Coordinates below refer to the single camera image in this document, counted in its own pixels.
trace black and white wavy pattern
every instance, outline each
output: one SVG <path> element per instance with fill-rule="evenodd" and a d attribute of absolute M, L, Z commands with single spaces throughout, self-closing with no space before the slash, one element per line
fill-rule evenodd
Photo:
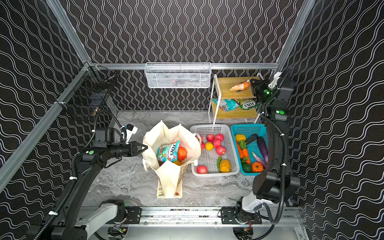
<path fill-rule="evenodd" d="M 303 0 L 60 2 L 96 63 L 271 63 Z"/>
<path fill-rule="evenodd" d="M 5 163 L 82 66 L 44 0 L 0 1 L 0 162 Z M 109 123 L 104 116 L 101 126 Z M 64 112 L 0 193 L 0 240 L 25 239 L 59 198 L 91 124 Z"/>
<path fill-rule="evenodd" d="M 111 96 L 120 110 L 206 110 L 211 88 L 149 88 L 144 71 L 115 71 L 119 78 Z M 218 77 L 256 76 L 267 79 L 271 70 L 219 70 Z"/>
<path fill-rule="evenodd" d="M 312 240 L 384 238 L 384 2 L 316 1 L 287 66 L 294 202 Z"/>

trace blue plastic basket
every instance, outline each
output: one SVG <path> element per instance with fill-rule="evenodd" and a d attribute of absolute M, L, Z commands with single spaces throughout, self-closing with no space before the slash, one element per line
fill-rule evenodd
<path fill-rule="evenodd" d="M 232 125 L 231 132 L 232 132 L 232 138 L 233 138 L 235 145 L 236 145 L 236 139 L 235 139 L 236 134 L 243 134 L 243 135 L 245 135 L 246 138 L 249 138 L 252 134 L 256 133 L 257 135 L 259 135 L 259 137 L 263 137 L 266 147 L 267 148 L 269 147 L 268 146 L 268 134 L 266 132 L 266 127 L 264 126 L 264 124 L 236 124 L 236 125 Z M 237 147 L 235 147 L 235 149 L 236 149 L 236 157 L 237 157 L 237 160 L 238 160 L 239 166 L 240 166 L 240 171 L 244 175 L 248 175 L 248 176 L 259 175 L 260 174 L 259 172 L 253 173 L 253 172 L 244 172 L 243 171 L 243 168 L 241 167 L 241 161 L 240 161 L 240 156 L 239 156 L 239 152 L 237 150 Z M 264 160 L 264 157 L 261 154 L 259 147 L 257 146 L 257 141 L 253 141 L 251 144 L 247 144 L 247 149 L 248 149 L 251 164 L 256 161 L 255 158 L 253 157 L 252 152 L 254 152 L 258 157 L 260 157 L 261 159 Z"/>

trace marble surface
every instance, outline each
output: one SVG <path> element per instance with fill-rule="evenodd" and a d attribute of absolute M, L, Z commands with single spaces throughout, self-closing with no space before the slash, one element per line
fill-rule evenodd
<path fill-rule="evenodd" d="M 138 142 L 142 142 L 145 133 L 160 120 L 169 128 L 179 123 L 187 129 L 193 125 L 209 123 L 207 112 L 191 111 L 121 111 L 118 120 L 123 125 L 130 123 L 138 127 L 137 133 L 131 137 L 131 141 Z M 231 127 L 233 124 L 253 123 L 254 120 L 219 119 L 217 123 Z M 124 157 L 119 163 L 101 170 L 83 205 L 95 206 L 106 199 L 123 199 L 128 205 L 137 206 L 234 206 L 241 196 L 248 195 L 252 190 L 253 177 L 241 173 L 226 177 L 196 177 L 189 166 L 183 177 L 182 199 L 157 199 L 157 180 L 153 170 L 144 170 L 141 155 Z"/>

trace white wire mesh basket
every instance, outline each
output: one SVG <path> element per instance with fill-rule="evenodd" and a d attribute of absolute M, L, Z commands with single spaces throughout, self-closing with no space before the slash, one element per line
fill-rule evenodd
<path fill-rule="evenodd" d="M 209 88 L 211 63 L 146 63 L 150 88 Z"/>
<path fill-rule="evenodd" d="M 200 158 L 198 159 L 198 166 L 206 166 L 208 172 L 206 174 L 197 173 L 197 167 L 191 164 L 192 173 L 195 176 L 199 177 L 223 177 L 229 175 L 238 174 L 240 167 L 236 156 L 236 150 L 234 141 L 232 139 L 231 130 L 225 124 L 204 124 L 204 125 L 194 125 L 190 128 L 190 132 L 201 134 L 204 138 L 204 142 L 207 143 L 207 135 L 208 134 L 219 134 L 222 133 L 224 135 L 224 140 L 221 142 L 221 145 L 225 147 L 227 152 L 223 156 L 223 159 L 227 159 L 231 164 L 230 172 L 220 172 L 217 168 L 217 159 L 219 155 L 216 153 L 216 149 L 214 148 L 211 151 L 207 149 L 201 150 Z"/>

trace yellow fruit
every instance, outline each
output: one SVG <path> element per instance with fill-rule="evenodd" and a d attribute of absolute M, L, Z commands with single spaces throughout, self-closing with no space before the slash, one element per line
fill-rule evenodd
<path fill-rule="evenodd" d="M 247 138 L 245 137 L 245 135 L 243 135 L 243 134 L 236 134 L 236 136 L 235 136 L 235 140 L 236 140 L 236 142 L 241 142 L 242 140 L 246 140 Z"/>
<path fill-rule="evenodd" d="M 207 142 L 206 143 L 205 149 L 207 149 L 208 151 L 211 151 L 213 148 L 214 148 L 214 144 L 213 143 L 211 143 L 211 142 Z"/>
<path fill-rule="evenodd" d="M 220 171 L 221 172 L 230 172 L 231 171 L 231 163 L 228 160 L 222 160 L 220 162 Z"/>

